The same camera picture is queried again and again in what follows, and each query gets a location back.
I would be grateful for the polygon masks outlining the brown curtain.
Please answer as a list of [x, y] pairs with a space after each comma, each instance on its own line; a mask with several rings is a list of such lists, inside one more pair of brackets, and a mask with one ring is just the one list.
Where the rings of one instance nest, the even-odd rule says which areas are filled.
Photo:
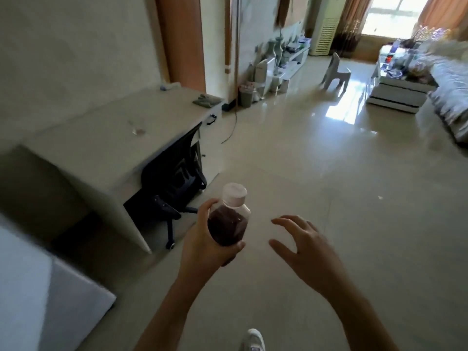
[[330, 53], [351, 58], [362, 36], [369, 8], [373, 0], [346, 0], [338, 23]]

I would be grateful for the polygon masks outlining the person's left forearm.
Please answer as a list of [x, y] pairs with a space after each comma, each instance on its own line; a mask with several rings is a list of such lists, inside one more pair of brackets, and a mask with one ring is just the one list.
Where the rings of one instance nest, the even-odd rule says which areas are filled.
[[215, 272], [179, 272], [133, 351], [177, 351], [191, 306]]

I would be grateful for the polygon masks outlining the grey waste bin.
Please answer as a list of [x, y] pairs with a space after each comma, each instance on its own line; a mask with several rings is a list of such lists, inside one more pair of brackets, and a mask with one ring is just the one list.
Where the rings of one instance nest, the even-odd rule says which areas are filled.
[[241, 107], [249, 108], [253, 104], [256, 88], [253, 83], [247, 82], [238, 87], [238, 102]]

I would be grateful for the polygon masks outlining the patterned sofa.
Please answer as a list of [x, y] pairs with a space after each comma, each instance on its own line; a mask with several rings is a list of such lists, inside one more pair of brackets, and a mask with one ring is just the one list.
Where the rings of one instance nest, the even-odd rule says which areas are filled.
[[468, 40], [426, 40], [418, 51], [438, 84], [416, 114], [420, 137], [432, 151], [468, 159]]

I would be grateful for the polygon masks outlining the grey cloth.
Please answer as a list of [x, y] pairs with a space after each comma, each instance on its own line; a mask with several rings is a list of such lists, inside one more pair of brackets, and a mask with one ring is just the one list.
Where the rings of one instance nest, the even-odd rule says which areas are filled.
[[204, 108], [213, 108], [219, 104], [223, 104], [224, 100], [217, 96], [212, 96], [208, 94], [200, 94], [196, 100], [192, 101], [193, 104], [204, 107]]

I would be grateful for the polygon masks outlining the white coffee table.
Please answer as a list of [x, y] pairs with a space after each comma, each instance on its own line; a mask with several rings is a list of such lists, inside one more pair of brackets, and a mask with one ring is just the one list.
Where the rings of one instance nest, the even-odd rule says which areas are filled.
[[379, 51], [376, 67], [367, 83], [366, 104], [416, 114], [427, 95], [439, 85], [430, 72], [414, 76], [404, 65], [395, 64], [403, 62], [409, 50], [398, 48], [392, 53], [391, 48], [391, 45], [384, 45]]

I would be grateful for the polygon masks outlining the orange curtain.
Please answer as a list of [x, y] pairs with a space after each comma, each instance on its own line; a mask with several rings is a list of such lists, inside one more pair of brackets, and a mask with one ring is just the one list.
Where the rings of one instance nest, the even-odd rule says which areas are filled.
[[428, 29], [455, 30], [457, 40], [468, 40], [468, 0], [428, 0], [417, 25]]

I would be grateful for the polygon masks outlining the white shoe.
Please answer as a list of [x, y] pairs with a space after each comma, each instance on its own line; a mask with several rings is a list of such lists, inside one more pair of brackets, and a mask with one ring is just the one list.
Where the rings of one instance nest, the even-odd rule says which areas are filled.
[[249, 329], [243, 337], [240, 351], [266, 351], [264, 339], [257, 329]]

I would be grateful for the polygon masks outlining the dark liquid bottle white cap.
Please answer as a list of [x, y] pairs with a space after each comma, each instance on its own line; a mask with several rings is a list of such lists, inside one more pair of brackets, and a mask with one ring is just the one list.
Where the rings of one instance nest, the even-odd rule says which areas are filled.
[[212, 206], [208, 230], [220, 246], [228, 247], [243, 239], [251, 210], [245, 205], [247, 189], [239, 183], [227, 183], [221, 200]]

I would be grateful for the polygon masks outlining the person's right forearm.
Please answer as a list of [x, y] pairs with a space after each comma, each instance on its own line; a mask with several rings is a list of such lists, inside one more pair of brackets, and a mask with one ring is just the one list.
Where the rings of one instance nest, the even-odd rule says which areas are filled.
[[349, 279], [332, 281], [321, 295], [341, 321], [350, 351], [400, 351], [370, 302]]

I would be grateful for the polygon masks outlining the person's right hand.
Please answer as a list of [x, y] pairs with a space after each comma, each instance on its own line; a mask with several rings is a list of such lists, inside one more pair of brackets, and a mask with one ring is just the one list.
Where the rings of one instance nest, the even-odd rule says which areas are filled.
[[309, 287], [321, 294], [326, 285], [338, 279], [348, 279], [344, 266], [327, 239], [310, 222], [297, 215], [272, 219], [283, 227], [296, 246], [295, 265], [288, 265]]

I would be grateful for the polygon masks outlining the grey green vase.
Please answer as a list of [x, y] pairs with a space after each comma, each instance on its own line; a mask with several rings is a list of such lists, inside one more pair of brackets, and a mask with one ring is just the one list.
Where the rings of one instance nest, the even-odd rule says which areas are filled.
[[278, 68], [282, 55], [283, 55], [282, 44], [283, 44], [282, 36], [278, 36], [275, 39], [271, 39], [268, 41], [266, 58], [275, 60], [275, 65], [274, 65], [275, 69]]

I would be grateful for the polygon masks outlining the person's left hand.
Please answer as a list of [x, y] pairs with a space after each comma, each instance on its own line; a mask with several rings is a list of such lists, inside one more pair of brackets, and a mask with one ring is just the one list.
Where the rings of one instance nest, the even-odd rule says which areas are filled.
[[211, 207], [219, 200], [210, 198], [197, 212], [196, 224], [184, 237], [183, 252], [178, 277], [193, 283], [205, 284], [221, 267], [221, 249], [208, 230]]

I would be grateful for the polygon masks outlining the black office chair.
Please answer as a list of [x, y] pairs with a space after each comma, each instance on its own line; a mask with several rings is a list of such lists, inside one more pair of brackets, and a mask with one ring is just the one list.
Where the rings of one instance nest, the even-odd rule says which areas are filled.
[[197, 214], [190, 201], [207, 187], [202, 172], [199, 145], [192, 140], [202, 122], [175, 141], [141, 173], [141, 189], [124, 203], [124, 208], [137, 227], [145, 222], [166, 222], [166, 249], [175, 245], [173, 221], [183, 213]]

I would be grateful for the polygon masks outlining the white low cabinet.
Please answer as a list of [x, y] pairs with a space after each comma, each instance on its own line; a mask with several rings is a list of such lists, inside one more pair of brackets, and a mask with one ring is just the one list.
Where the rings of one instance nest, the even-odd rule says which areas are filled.
[[286, 62], [274, 70], [269, 92], [275, 94], [286, 94], [289, 89], [291, 79], [305, 64], [310, 46], [302, 48], [296, 53], [285, 52], [289, 56]]

